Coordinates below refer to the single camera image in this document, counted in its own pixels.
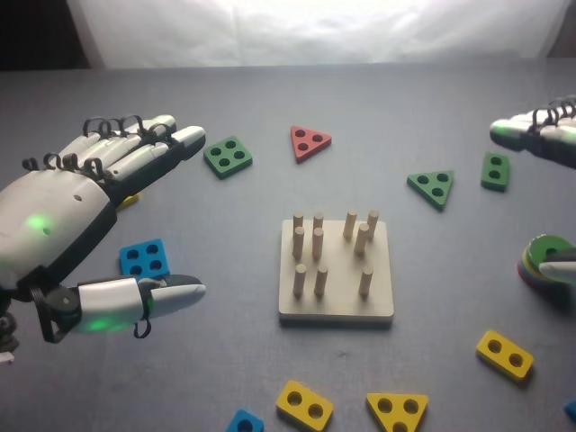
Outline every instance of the white cloth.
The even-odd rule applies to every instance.
[[[68,0],[95,67],[348,64],[550,49],[570,0]]]

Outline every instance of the green circle block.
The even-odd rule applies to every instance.
[[[539,236],[533,238],[528,245],[528,261],[534,268],[540,268],[540,265],[546,259],[546,255],[567,248],[572,248],[572,245],[562,237]]]

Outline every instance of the gray tabletop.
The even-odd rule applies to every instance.
[[[22,346],[0,368],[0,430],[223,431],[236,410],[289,431],[275,399],[297,380],[335,405],[333,432],[377,430],[368,392],[429,396],[422,431],[570,430],[576,328],[520,281],[516,262],[542,233],[576,242],[576,171],[509,153],[506,193],[480,188],[490,123],[574,93],[576,62],[76,71],[0,75],[1,185],[21,160],[60,150],[84,118],[139,113],[236,135],[254,165],[221,181],[201,156],[142,193],[69,276],[119,273],[120,248],[162,238],[173,273],[208,287],[194,307],[129,331],[41,340],[30,304],[15,304]],[[333,136],[296,165],[290,126]],[[453,169],[436,212],[408,174]],[[282,328],[284,219],[381,211],[388,223],[395,317],[388,330]],[[482,364],[495,329],[535,357],[526,389]]]

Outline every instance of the wooden peg board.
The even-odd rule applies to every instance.
[[[312,220],[305,220],[304,247],[301,259],[293,252],[293,221],[282,224],[280,258],[280,295],[278,311],[281,321],[333,321],[386,323],[392,321],[392,279],[388,252],[388,232],[384,222],[377,222],[374,237],[369,239],[363,256],[354,253],[357,220],[350,240],[342,235],[343,220],[324,220],[322,256],[312,258]],[[298,264],[306,266],[306,280],[301,297],[293,295],[294,272]],[[328,280],[322,297],[314,294],[318,265],[328,266]],[[360,278],[366,265],[372,266],[373,278],[366,298],[358,294]]]

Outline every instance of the yellow triangle block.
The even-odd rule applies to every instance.
[[[368,393],[366,403],[386,432],[415,432],[428,406],[428,396]]]

